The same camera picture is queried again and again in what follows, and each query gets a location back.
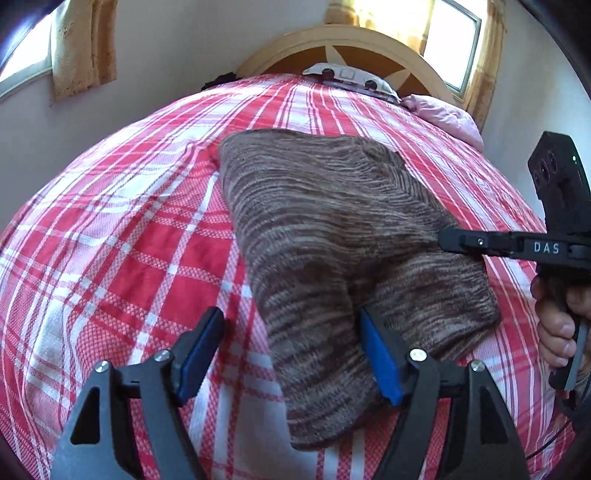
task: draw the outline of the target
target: cable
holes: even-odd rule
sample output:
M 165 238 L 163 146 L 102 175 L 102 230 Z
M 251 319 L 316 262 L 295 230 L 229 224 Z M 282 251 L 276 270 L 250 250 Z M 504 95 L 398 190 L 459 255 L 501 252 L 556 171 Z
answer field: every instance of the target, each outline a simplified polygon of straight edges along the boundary
M 560 427 L 560 429 L 554 434 L 554 436 L 548 440 L 542 447 L 538 448 L 534 453 L 525 457 L 526 460 L 531 460 L 536 455 L 541 454 L 544 450 L 546 450 L 550 445 L 554 443 L 554 441 L 558 438 L 558 436 L 566 430 L 566 427 L 570 425 L 570 420 L 566 422 L 564 425 Z
M 581 400 L 587 397 L 587 393 L 589 393 L 589 387 L 591 387 L 591 375 L 587 379 L 587 383 L 585 384 L 585 389 L 583 390 L 583 395 L 581 395 Z M 543 444 L 540 448 L 538 448 L 534 453 L 525 457 L 526 460 L 531 460 L 536 455 L 541 454 L 544 450 L 546 450 L 550 445 L 552 445 L 556 439 L 560 436 L 562 432 L 566 430 L 566 427 L 570 425 L 570 420 L 562 425 L 559 430 L 552 436 L 550 440 L 548 440 L 545 444 Z

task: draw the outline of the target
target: curtain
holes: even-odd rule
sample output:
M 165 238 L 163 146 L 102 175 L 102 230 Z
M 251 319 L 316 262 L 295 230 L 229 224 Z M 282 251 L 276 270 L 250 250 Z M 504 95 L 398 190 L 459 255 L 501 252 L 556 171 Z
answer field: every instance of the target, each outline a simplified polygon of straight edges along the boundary
M 476 69 L 464 95 L 463 107 L 484 128 L 495 93 L 505 36 L 505 0 L 488 0 L 488 17 Z
M 51 62 L 55 100 L 117 78 L 118 0 L 66 0 L 54 12 Z
M 356 25 L 425 52 L 435 0 L 331 0 L 324 23 Z

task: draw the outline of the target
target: folded sweater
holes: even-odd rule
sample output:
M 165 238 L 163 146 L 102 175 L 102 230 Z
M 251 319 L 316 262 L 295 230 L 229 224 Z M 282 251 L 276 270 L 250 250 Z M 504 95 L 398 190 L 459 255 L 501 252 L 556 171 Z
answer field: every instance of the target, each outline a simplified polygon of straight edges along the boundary
M 327 446 L 384 404 L 356 330 L 363 305 L 446 360 L 501 321 L 482 258 L 439 248 L 457 221 L 398 153 L 266 129 L 228 137 L 219 158 L 295 448 Z

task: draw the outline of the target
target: window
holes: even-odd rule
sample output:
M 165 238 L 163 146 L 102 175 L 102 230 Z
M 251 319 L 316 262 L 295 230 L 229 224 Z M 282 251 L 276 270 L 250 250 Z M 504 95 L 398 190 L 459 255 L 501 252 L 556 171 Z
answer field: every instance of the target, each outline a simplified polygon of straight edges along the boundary
M 486 0 L 435 0 L 423 57 L 463 97 L 484 31 Z
M 51 70 L 50 34 L 48 15 L 19 43 L 0 72 L 0 97 Z

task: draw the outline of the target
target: wooden headboard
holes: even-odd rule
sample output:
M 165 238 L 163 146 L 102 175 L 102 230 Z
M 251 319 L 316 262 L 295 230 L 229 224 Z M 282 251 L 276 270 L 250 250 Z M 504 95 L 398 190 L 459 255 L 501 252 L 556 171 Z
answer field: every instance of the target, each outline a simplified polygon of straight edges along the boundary
M 400 97 L 416 93 L 455 104 L 450 88 L 418 53 L 387 35 L 352 25 L 320 25 L 279 37 L 244 62 L 236 74 L 301 74 L 319 62 L 378 75 Z

